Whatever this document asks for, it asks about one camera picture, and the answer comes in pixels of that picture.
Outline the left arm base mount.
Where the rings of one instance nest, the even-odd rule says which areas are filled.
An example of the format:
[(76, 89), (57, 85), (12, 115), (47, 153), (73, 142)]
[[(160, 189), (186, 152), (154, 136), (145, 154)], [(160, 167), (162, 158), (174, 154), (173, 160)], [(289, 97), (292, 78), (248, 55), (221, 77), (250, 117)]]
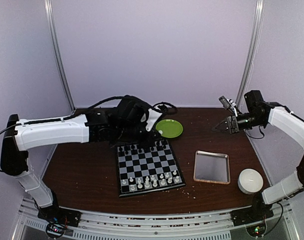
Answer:
[(46, 213), (44, 210), (38, 211), (38, 218), (46, 220), (45, 233), (52, 239), (62, 237), (69, 227), (78, 227), (81, 212), (60, 208), (57, 216)]

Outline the black white chessboard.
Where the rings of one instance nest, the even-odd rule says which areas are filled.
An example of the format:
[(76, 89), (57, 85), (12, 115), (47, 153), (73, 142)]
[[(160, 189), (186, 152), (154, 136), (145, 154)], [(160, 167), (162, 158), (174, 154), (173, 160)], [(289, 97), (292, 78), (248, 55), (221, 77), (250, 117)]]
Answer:
[[(126, 144), (117, 146), (115, 151), (120, 198), (166, 191), (186, 185), (172, 146), (164, 138), (158, 140), (154, 146), (145, 149), (140, 148), (137, 144)], [(159, 178), (160, 174), (164, 175), (165, 185), (160, 185), (160, 181), (162, 180)], [(151, 180), (151, 175), (155, 176), (155, 180), (158, 183), (157, 187), (152, 186), (153, 180)], [(147, 182), (145, 181), (147, 176), (150, 178), (150, 188), (145, 189), (144, 183)], [(179, 182), (174, 181), (176, 176), (180, 177)], [(142, 179), (142, 189), (137, 188), (139, 184), (137, 180), (139, 178)], [(172, 183), (167, 183), (168, 178), (172, 178)], [(122, 180), (124, 179), (127, 181), (126, 185), (122, 184)], [(130, 185), (136, 185), (136, 190), (131, 191)]]

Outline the metal wooden tray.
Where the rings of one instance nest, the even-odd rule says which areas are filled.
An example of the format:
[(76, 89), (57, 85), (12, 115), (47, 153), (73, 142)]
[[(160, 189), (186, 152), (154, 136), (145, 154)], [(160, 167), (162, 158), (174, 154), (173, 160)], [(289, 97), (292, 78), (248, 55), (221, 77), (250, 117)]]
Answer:
[(193, 180), (211, 184), (230, 184), (229, 156), (224, 153), (196, 151)]

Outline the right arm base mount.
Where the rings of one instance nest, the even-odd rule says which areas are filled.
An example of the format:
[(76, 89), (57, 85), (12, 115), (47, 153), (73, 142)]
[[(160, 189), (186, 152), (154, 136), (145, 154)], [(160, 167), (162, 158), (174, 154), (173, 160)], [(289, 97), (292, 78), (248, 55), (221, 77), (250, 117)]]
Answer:
[(263, 237), (267, 233), (266, 220), (274, 216), (272, 210), (255, 212), (251, 207), (233, 210), (230, 214), (233, 225), (245, 226), (247, 234), (254, 238)]

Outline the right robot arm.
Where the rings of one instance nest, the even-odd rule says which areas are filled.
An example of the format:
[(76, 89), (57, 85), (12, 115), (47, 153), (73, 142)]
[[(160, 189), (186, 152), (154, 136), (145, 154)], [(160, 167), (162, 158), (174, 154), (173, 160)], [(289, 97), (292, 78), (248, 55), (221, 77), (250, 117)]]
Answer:
[(218, 123), (214, 130), (237, 134), (255, 127), (266, 128), (267, 138), (262, 143), (253, 138), (253, 147), (273, 185), (263, 190), (258, 202), (248, 209), (248, 217), (258, 221), (270, 206), (304, 191), (304, 120), (286, 105), (265, 101), (259, 90), (244, 95), (247, 112), (242, 113), (233, 100), (219, 98), (223, 108), (231, 114)]

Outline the white bishop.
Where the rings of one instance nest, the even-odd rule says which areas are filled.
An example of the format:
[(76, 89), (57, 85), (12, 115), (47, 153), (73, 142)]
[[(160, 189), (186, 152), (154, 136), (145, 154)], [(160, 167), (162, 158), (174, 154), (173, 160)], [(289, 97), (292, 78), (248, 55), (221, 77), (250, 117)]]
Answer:
[(150, 188), (150, 182), (145, 182), (144, 187), (145, 187), (145, 189), (149, 189)]

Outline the white chess piece tall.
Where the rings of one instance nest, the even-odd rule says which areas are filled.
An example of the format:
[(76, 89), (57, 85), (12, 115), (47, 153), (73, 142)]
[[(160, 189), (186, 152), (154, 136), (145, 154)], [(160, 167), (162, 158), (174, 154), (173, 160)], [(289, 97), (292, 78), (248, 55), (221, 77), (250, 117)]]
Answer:
[(158, 186), (157, 180), (153, 180), (152, 186), (156, 188)]

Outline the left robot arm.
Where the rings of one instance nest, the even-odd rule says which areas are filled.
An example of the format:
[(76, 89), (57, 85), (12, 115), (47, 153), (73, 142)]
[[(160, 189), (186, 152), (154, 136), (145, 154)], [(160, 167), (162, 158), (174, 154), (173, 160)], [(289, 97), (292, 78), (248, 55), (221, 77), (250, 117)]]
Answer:
[(15, 177), (53, 222), (64, 217), (54, 192), (32, 170), (28, 150), (36, 147), (110, 142), (150, 142), (157, 136), (153, 127), (167, 112), (164, 104), (150, 105), (134, 96), (118, 96), (116, 107), (97, 110), (91, 106), (70, 116), (35, 120), (13, 114), (3, 131), (0, 170)]

